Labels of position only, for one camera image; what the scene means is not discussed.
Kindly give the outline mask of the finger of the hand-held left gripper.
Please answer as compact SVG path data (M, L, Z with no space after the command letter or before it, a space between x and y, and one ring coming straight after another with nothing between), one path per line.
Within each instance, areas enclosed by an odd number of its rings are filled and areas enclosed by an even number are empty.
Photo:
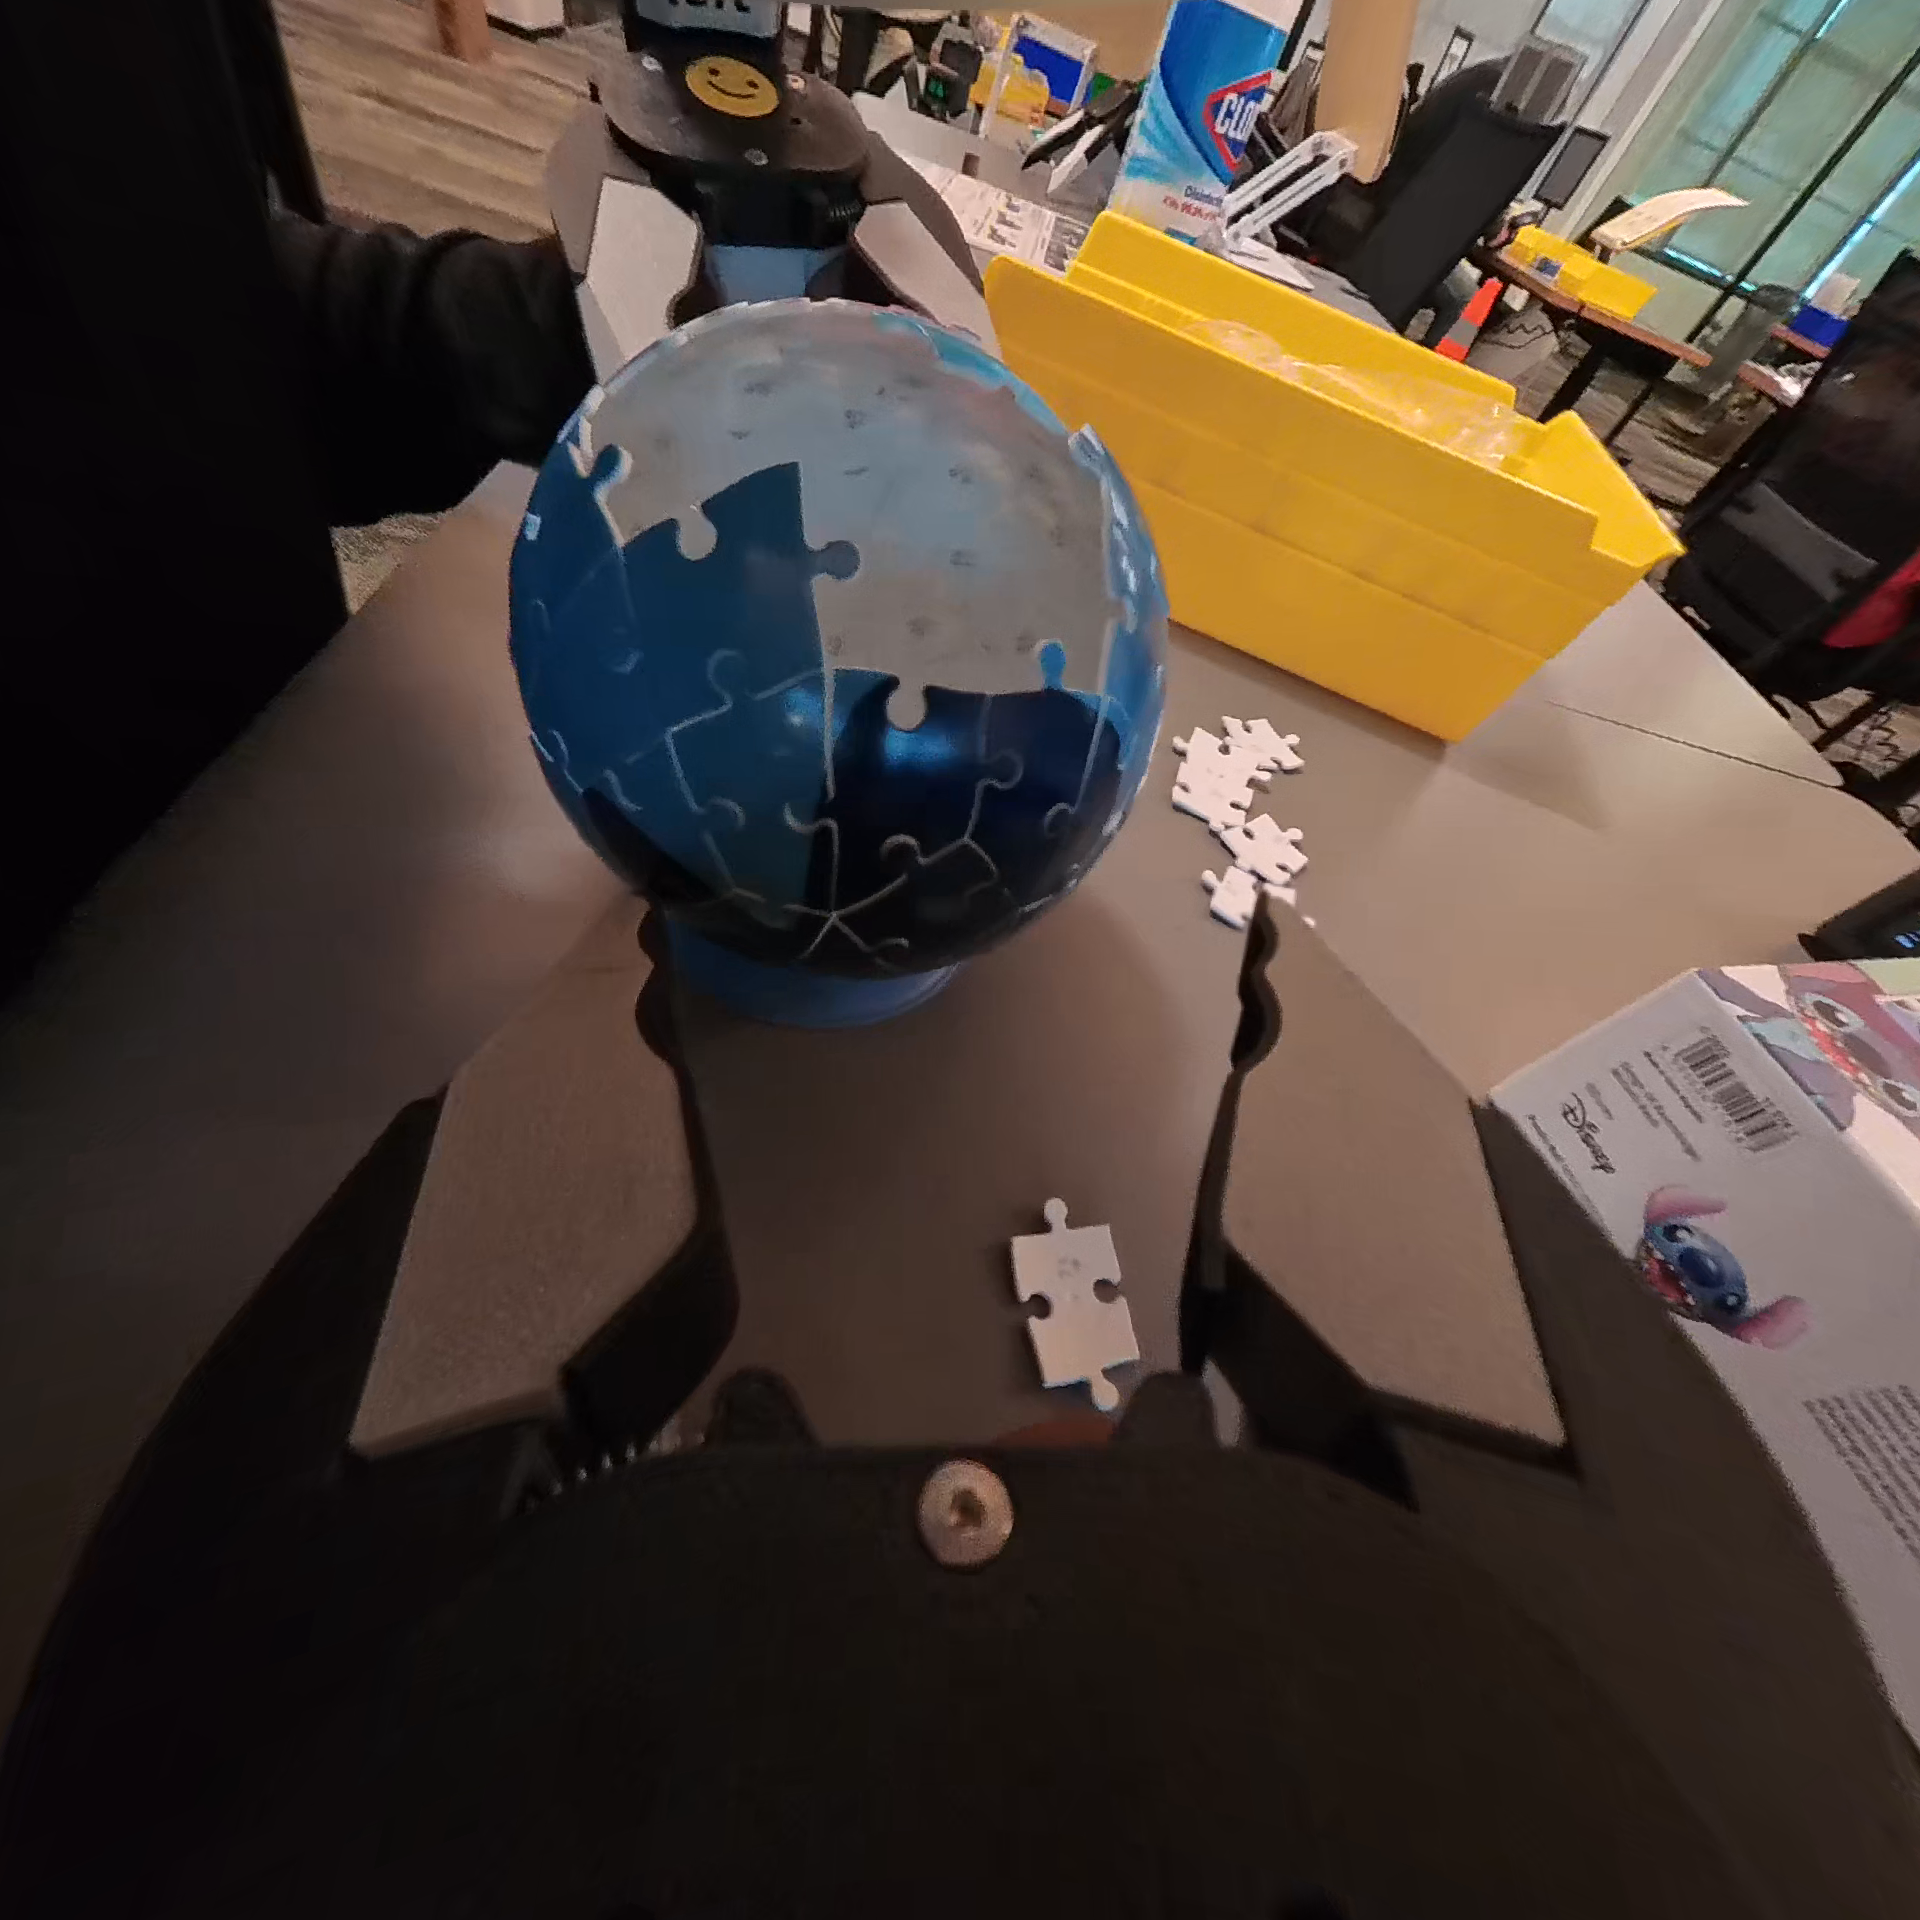
M949 331L993 331L981 269L958 215L883 139L869 139L859 195L845 298L889 303Z
M707 236L690 212L648 181L602 178L574 289L592 378L614 378L638 353L707 310Z

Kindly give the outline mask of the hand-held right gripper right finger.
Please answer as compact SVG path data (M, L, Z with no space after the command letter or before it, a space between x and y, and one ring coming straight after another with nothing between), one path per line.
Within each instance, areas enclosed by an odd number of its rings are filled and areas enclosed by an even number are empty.
M1259 903L1180 1288L1180 1366L1249 1448L1407 1481L1405 1436L1572 1464L1478 1113L1285 903Z

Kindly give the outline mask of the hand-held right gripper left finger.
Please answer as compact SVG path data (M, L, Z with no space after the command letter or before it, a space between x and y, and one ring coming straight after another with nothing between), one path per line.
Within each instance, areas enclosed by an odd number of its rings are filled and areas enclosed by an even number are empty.
M348 1429L648 1444L739 1329L723 1206L647 906L614 903L453 1077Z

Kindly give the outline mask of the blue puzzle ball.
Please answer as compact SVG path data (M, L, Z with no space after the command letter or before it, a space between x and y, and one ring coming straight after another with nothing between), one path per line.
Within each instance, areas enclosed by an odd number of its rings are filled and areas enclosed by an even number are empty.
M545 458L507 603L552 796L733 996L925 1001L1095 873L1165 724L1109 444L876 303L636 353Z

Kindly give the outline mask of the white puzzle piece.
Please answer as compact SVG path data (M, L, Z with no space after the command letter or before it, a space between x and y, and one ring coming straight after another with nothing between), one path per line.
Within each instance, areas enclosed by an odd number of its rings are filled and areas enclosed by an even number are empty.
M1116 1417L1121 1406L1116 1373L1139 1364L1139 1339L1112 1230L1075 1230L1069 1205L1049 1197L1043 1230L1012 1237L1009 1262L1040 1383L1079 1388L1101 1417Z

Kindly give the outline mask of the cartoon puzzle box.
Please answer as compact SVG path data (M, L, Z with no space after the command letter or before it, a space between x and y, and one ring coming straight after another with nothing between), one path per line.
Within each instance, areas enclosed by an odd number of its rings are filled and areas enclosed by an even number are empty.
M1916 1738L1916 955L1690 972L1494 1110L1741 1406Z

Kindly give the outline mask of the printed papers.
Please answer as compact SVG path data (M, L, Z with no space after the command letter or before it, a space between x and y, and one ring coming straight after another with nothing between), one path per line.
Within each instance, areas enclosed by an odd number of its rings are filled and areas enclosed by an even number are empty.
M1090 232L1086 218L1015 197L978 178L949 178L940 183L940 195L978 265L1012 259L1026 269L1066 275Z

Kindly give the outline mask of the white wipes canister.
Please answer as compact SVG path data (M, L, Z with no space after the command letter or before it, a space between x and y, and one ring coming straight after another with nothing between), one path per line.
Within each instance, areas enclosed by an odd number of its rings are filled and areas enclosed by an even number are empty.
M1170 3L1109 212L1210 249L1302 3Z

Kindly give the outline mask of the white angled stand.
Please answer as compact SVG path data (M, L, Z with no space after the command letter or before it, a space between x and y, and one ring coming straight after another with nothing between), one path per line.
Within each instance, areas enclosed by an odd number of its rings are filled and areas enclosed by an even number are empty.
M1238 178L1222 203L1222 239L1253 243L1356 169L1356 141L1312 130L1276 158Z

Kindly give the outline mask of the cluster of white jigsaw parts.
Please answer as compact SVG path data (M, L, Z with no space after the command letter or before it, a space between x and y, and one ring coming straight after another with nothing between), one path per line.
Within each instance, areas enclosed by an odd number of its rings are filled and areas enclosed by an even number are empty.
M1300 903L1308 868L1302 830L1285 825L1267 802L1274 779L1302 773L1300 735L1267 717L1222 717L1170 741L1170 809L1196 821L1222 864L1201 873L1210 923L1249 931L1262 903Z

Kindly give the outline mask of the clear plastic bag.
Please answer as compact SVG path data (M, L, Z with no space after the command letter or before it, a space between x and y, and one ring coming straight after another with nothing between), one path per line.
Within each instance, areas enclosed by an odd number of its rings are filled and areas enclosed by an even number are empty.
M1534 421L1526 421L1510 402L1467 397L1465 389L1428 376L1358 372L1348 363L1300 359L1285 353L1267 331L1249 325L1202 319L1188 321L1183 337L1208 342L1210 349L1222 349L1270 378L1282 378L1294 391L1340 402L1365 421L1381 421L1400 433L1459 451L1490 469L1519 458L1538 429Z

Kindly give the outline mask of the yellow plastic bin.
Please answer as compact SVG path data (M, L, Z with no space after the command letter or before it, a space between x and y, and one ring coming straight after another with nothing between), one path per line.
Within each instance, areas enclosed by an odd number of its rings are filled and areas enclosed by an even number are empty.
M1490 469L1186 341L1236 321L1519 410L1494 376L1116 212L1066 275L995 259L983 301L1006 363L1126 477L1170 618L1419 735L1470 735L1685 555L1576 418Z

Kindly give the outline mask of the black digital timer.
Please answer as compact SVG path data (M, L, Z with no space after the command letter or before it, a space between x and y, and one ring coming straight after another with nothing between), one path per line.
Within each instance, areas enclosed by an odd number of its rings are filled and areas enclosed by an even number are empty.
M1909 873L1868 901L1800 937L1818 963L1878 963L1916 958L1920 873Z

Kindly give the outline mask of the small yellow bins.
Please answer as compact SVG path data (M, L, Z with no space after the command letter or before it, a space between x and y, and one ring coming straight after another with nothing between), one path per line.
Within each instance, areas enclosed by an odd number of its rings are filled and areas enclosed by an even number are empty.
M1635 321L1656 288L1542 225L1522 225L1501 255L1510 269L1606 319Z

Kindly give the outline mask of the black office chair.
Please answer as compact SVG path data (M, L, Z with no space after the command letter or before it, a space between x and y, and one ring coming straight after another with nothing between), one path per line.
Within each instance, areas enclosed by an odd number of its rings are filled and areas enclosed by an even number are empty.
M1766 697L1916 702L1916 255L1685 517L1662 596Z

